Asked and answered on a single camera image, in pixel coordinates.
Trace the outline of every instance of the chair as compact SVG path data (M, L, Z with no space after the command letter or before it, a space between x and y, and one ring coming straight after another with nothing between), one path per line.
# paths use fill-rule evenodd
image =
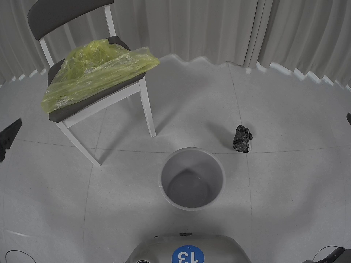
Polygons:
M110 33L110 37L107 38L108 42L110 44L119 44L127 50L130 50L129 47L116 36L109 6L112 3L113 0L38 0L32 6L28 12L28 23L33 36L40 41L45 57L50 65L47 81L48 86L56 73L60 70L64 59L54 64L45 43L44 36L59 26L66 24L70 20L85 13L104 6L108 30ZM55 122L63 133L95 166L100 166L100 163L71 133L69 127L137 92L140 92L149 133L151 137L154 137L156 136L156 133L147 94L145 73L95 94L81 102L57 109L49 114L49 120Z

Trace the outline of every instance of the crumpled plastic bag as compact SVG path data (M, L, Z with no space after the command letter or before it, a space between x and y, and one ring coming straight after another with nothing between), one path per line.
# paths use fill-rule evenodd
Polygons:
M129 51L107 39L74 49L47 88L41 106L46 113L82 101L129 80L160 61L148 47Z
M243 125L239 125L233 140L233 148L238 152L248 153L252 134L250 129L245 128Z

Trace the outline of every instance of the bucket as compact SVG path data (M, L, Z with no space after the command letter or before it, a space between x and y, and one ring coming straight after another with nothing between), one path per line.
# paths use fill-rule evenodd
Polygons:
M159 186L169 203L183 210L200 210L222 194L225 172L210 152L196 147L175 151L165 160Z

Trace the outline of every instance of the blue circular sticker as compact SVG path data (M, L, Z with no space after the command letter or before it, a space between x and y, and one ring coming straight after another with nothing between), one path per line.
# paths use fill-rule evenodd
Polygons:
M172 263L204 263L204 253L193 245L177 248L172 255Z

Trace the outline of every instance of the curtain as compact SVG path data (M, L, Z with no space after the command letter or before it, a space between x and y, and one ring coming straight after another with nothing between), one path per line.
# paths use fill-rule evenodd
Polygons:
M27 13L37 0L0 0L0 84L49 68L30 32ZM114 0L118 35L131 49L156 57L246 67L271 62L304 74L350 83L351 0ZM77 46L109 36L103 8L70 21L45 40L58 62Z
M273 0L258 61L351 85L351 0Z

